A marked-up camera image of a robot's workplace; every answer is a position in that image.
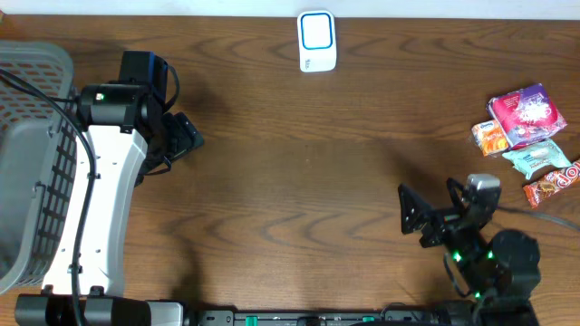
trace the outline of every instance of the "blue border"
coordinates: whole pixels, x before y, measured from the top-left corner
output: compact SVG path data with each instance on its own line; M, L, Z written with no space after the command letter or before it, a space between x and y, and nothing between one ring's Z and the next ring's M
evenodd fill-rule
M328 26L329 26L329 32L330 32L330 44L328 44L328 46L323 46L323 47L317 47L317 48L309 48L306 46L305 44L305 25L303 20L305 19L306 16L308 15L325 15L326 17L328 17ZM302 30L302 46L306 49L306 50L323 50L323 49L328 49L331 46L333 46L333 20L330 18L330 15L327 13L316 13L316 14L305 14L302 16L302 18L300 18L300 29Z

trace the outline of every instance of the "green connector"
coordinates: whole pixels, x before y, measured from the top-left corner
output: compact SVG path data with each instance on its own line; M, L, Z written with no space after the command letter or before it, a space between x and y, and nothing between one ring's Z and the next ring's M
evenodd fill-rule
M257 317L256 316L246 317L246 326L257 326Z

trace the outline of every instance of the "pink snack package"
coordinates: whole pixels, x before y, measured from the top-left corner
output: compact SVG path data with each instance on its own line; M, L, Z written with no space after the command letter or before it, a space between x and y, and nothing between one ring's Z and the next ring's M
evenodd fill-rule
M566 126L540 83L489 100L488 112L499 122L511 149L552 137Z

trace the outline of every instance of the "red candy wrapper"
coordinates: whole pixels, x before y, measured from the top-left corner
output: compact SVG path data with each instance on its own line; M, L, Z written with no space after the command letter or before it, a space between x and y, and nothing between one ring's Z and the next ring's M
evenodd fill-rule
M566 126L542 84L491 99L488 112L499 122L511 149L550 138Z
M574 162L570 168L550 172L533 184L525 186L527 200L533 208L536 208L548 197L577 182L580 179L578 174L580 174L580 159Z

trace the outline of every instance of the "wood grain surface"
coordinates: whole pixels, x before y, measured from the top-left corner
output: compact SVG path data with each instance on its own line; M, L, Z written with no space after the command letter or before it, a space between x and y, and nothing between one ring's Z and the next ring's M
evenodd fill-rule
M154 51L181 80L206 144L134 193L126 296L248 309L380 309L457 299L442 248L401 234L397 186L449 205L447 177L492 173L529 208L524 177L470 138L493 95L543 82L580 157L580 23L338 19L334 71L298 68L295 19L7 16L0 38L62 46L75 85L117 77L123 50ZM580 187L539 210L580 223ZM542 325L580 323L578 234L496 213L483 233L537 238ZM14 323L13 290L0 325Z

